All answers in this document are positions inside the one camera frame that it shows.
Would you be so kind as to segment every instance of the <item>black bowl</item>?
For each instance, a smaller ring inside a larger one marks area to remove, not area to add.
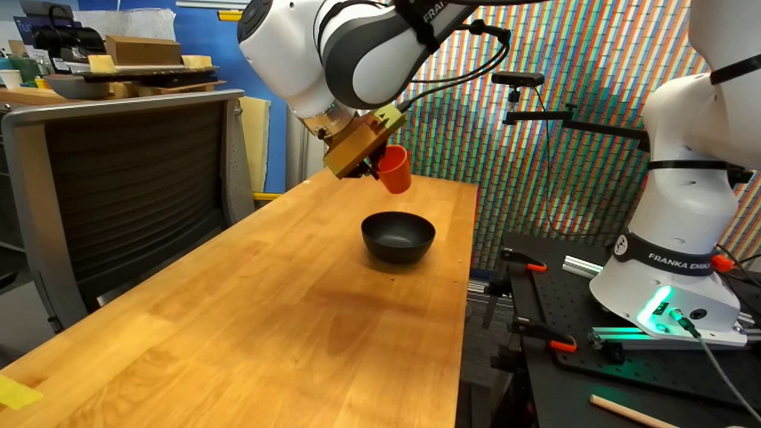
[[[361,221],[364,246],[388,264],[418,263],[427,253],[433,236],[433,224],[409,213],[377,213]]]

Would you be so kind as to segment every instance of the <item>desk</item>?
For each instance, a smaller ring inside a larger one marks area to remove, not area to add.
[[[438,228],[369,260],[383,210]],[[0,427],[453,427],[476,188],[298,186],[2,372],[43,393]]]
[[[552,271],[560,270],[566,255],[604,264],[601,247],[583,247],[572,242],[546,242],[524,236],[512,236],[508,247],[525,249],[527,255],[550,264]],[[538,295],[525,274],[512,274],[516,315],[527,318],[541,318]],[[589,377],[572,368],[560,368],[540,340],[524,340],[524,356],[527,368],[529,396],[534,402],[534,415],[541,428],[556,427],[638,427],[608,411],[589,405],[589,396],[601,396],[638,411],[651,415],[657,418],[671,422],[675,427],[732,427],[751,424],[739,408],[723,408],[716,402],[704,402],[694,398],[683,398],[673,393],[651,390],[634,383],[623,383],[616,378]]]

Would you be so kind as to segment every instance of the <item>cable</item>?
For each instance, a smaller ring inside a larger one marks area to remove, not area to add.
[[[761,424],[759,411],[747,402],[747,398],[735,387],[735,383],[729,381],[729,377],[720,368],[720,364],[716,361],[710,348],[707,346],[707,340],[702,339],[702,334],[694,328],[694,323],[683,316],[683,312],[671,312],[673,318],[698,342],[698,348],[707,352],[710,366],[716,368],[719,378],[732,390],[732,396],[738,398],[738,402],[755,418],[755,424]]]
[[[488,63],[482,63],[480,68],[476,68],[476,70],[471,70],[471,72],[466,72],[466,74],[460,74],[460,76],[414,78],[414,82],[409,82],[409,84],[425,84],[425,87],[430,87],[430,84],[449,84],[449,82],[460,82],[460,78],[476,76],[476,74],[480,74],[482,70],[494,68],[493,63],[501,63],[501,59],[503,59],[503,57],[499,59],[501,50],[503,50],[503,46],[501,46]]]
[[[748,263],[753,263],[753,260],[759,260],[761,255],[751,255],[751,257],[743,257],[743,260],[739,260],[739,266],[743,266],[743,264],[748,264]]]
[[[452,84],[444,84],[444,87],[427,88],[427,90],[422,90],[422,94],[418,94],[418,96],[399,103],[396,109],[399,109],[399,112],[406,112],[415,100],[427,97],[430,94],[439,94],[439,90],[460,87],[460,84],[466,84],[466,82],[474,82],[474,78],[482,76],[482,74],[493,72],[493,70],[506,57],[506,49],[501,46],[494,57],[499,57],[499,59],[494,59],[494,64],[490,64],[488,70],[477,72],[476,76],[468,76],[468,78],[458,78],[458,82],[452,82]]]
[[[720,381],[732,390],[732,396],[738,398],[738,402],[755,418],[755,424],[761,424],[759,411],[742,398],[742,393],[735,387],[735,383],[729,381],[729,377],[720,368],[720,364],[716,361],[710,348],[707,346],[707,340],[702,335],[694,339],[698,342],[698,348],[709,355],[716,374],[720,377]]]
[[[716,253],[723,253],[726,257],[729,257],[729,260],[735,263],[735,266],[738,266],[735,271],[738,271],[738,276],[739,276],[739,279],[735,279],[735,280],[751,283],[753,288],[761,291],[761,286],[755,283],[755,279],[748,276],[748,274],[742,270],[742,263],[738,263],[738,257],[735,257],[727,247],[716,246]],[[723,283],[732,291],[732,295],[742,302],[742,308],[753,316],[753,322],[761,322],[761,310],[759,310],[755,305],[751,305],[742,292],[738,292],[738,288],[732,286],[732,280],[723,280]]]
[[[534,94],[534,97],[538,97],[538,103],[540,103],[541,112],[550,112],[550,109],[546,109],[546,104],[544,104],[544,100],[541,100],[540,88],[529,87],[529,90]],[[546,127],[546,133],[544,133],[544,151],[541,151],[541,164],[544,164],[544,194],[546,194],[546,197],[550,197],[550,194],[552,194],[550,145],[552,145],[552,140],[550,140],[550,127]]]

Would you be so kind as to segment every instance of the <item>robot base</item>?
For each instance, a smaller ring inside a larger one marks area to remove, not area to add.
[[[738,323],[739,302],[716,274],[669,276],[639,263],[608,260],[589,291],[604,310],[631,322],[651,340],[694,342],[677,323],[680,316],[688,316],[709,346],[747,346]]]

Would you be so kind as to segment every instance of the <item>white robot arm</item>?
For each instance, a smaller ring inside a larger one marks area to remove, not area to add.
[[[738,213],[726,163],[761,167],[759,0],[692,0],[689,44],[710,74],[663,84],[642,109],[651,140],[642,200],[592,295],[653,340],[742,348],[739,302],[710,270],[713,247]]]
[[[254,0],[241,50],[304,127],[330,142],[355,109],[394,100],[476,8],[443,3]]]

